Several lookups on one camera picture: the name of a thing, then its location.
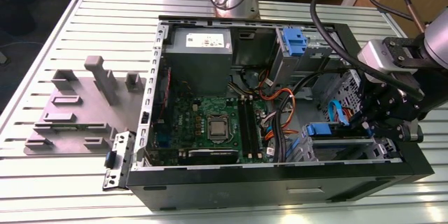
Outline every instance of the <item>power supply label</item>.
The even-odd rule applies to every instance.
[[[224,47],[224,34],[186,34],[186,47]]]

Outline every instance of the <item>open computer tower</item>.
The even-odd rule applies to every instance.
[[[356,55],[349,27],[325,28]],[[318,76],[294,95],[285,162],[273,161],[266,117],[278,101],[260,91],[346,67],[310,23],[160,17],[153,43],[137,132],[116,136],[104,190],[129,189],[154,210],[289,205],[357,200],[432,174],[416,143],[368,129],[333,134],[341,123],[328,104],[346,116],[358,110],[354,69]]]

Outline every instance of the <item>motherboard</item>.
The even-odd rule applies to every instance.
[[[170,123],[156,125],[152,165],[266,163],[262,132],[265,102],[246,98],[180,97]]]

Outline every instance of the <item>metal workbench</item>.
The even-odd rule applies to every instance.
[[[260,2],[264,19],[310,21],[306,4]],[[402,35],[388,16],[370,8],[320,6],[325,22],[346,23],[360,45]],[[448,222],[448,106],[432,111],[421,127],[434,175],[356,202],[214,210],[150,212],[130,191],[101,191],[102,156],[28,157],[24,140],[38,120],[56,69],[77,76],[88,55],[124,77],[145,77],[158,15],[213,16],[209,0],[72,0],[9,105],[0,117],[0,221],[117,221],[150,223],[433,223]]]

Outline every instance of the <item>white label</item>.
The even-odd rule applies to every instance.
[[[186,34],[186,47],[224,47],[224,34]]]
[[[268,147],[268,148],[265,149],[265,152],[266,152],[266,154],[268,154],[269,156],[273,156],[274,149],[270,148],[270,147]]]
[[[266,80],[264,81],[266,85],[272,86],[273,82],[269,80],[269,78],[266,78]]]

